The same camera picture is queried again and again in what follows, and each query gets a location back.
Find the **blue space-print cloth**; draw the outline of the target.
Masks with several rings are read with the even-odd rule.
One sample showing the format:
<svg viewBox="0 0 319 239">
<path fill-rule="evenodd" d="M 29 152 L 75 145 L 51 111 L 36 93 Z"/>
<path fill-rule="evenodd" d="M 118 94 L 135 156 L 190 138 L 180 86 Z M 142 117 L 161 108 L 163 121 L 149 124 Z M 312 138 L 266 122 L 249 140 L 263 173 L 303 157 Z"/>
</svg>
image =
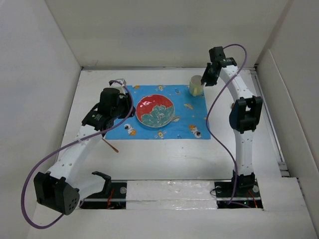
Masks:
<svg viewBox="0 0 319 239">
<path fill-rule="evenodd" d="M 143 97 L 159 94 L 173 102 L 175 115 L 169 124 L 160 128 L 142 125 L 135 115 L 108 132 L 105 139 L 210 139 L 206 129 L 207 108 L 204 94 L 192 96 L 187 85 L 135 85 L 128 88 L 135 108 Z"/>
</svg>

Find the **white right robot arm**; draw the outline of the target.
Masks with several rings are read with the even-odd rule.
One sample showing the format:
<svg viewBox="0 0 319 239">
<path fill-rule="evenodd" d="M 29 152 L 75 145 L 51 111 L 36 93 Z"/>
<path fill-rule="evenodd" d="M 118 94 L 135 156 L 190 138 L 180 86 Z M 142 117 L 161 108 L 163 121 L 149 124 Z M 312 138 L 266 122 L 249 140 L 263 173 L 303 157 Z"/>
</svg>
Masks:
<svg viewBox="0 0 319 239">
<path fill-rule="evenodd" d="M 236 196 L 242 196 L 255 184 L 252 166 L 253 136 L 260 122 L 263 99 L 255 96 L 240 76 L 242 67 L 237 67 L 234 58 L 226 57 L 227 46 L 213 47 L 209 50 L 210 62 L 201 78 L 201 84 L 215 86 L 217 80 L 225 83 L 217 99 L 228 89 L 234 106 L 229 115 L 229 124 L 235 134 L 236 155 L 231 156 L 234 162 L 230 190 Z"/>
</svg>

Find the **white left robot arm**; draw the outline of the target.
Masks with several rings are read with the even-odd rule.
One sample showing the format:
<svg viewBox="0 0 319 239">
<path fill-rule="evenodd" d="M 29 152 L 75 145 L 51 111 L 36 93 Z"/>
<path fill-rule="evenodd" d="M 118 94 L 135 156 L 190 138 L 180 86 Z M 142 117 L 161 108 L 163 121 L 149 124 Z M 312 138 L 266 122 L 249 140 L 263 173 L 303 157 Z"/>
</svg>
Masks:
<svg viewBox="0 0 319 239">
<path fill-rule="evenodd" d="M 132 99 L 124 90 L 123 86 L 104 88 L 99 102 L 82 120 L 76 144 L 67 148 L 46 173 L 36 174 L 33 182 L 39 204 L 69 215 L 88 196 L 104 198 L 111 193 L 109 175 L 95 171 L 81 180 L 76 175 L 105 131 L 114 127 L 114 121 L 134 116 Z"/>
</svg>

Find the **red and teal plate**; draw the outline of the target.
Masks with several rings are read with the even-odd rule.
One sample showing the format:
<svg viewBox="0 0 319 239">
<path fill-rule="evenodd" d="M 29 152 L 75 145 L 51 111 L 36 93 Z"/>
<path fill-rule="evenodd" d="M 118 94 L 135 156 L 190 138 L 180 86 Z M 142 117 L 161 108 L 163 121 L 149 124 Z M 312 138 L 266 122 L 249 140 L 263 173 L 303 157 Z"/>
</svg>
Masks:
<svg viewBox="0 0 319 239">
<path fill-rule="evenodd" d="M 171 122 L 174 115 L 173 102 L 163 95 L 145 96 L 136 105 L 136 117 L 142 125 L 147 127 L 163 127 Z"/>
</svg>

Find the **pale yellow mug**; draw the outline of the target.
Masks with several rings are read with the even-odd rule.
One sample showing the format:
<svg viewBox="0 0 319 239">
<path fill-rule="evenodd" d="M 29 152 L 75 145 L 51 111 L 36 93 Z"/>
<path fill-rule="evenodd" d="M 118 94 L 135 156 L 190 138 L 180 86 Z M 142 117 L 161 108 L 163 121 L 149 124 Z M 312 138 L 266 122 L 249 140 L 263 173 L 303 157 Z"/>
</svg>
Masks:
<svg viewBox="0 0 319 239">
<path fill-rule="evenodd" d="M 194 75 L 189 81 L 189 93 L 194 97 L 201 96 L 203 94 L 201 79 L 201 75 Z"/>
</svg>

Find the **copper fork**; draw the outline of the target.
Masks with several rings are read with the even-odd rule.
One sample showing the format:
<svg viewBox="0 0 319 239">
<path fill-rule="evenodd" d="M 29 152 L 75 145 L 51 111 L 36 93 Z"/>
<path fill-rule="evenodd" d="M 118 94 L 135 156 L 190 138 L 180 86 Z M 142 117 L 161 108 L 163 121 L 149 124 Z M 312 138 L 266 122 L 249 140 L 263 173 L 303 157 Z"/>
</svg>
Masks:
<svg viewBox="0 0 319 239">
<path fill-rule="evenodd" d="M 116 153 L 119 153 L 119 151 L 118 151 L 114 146 L 112 146 L 109 142 L 107 142 L 106 139 L 102 138 L 102 140 L 103 140 L 108 146 L 110 146 Z"/>
</svg>

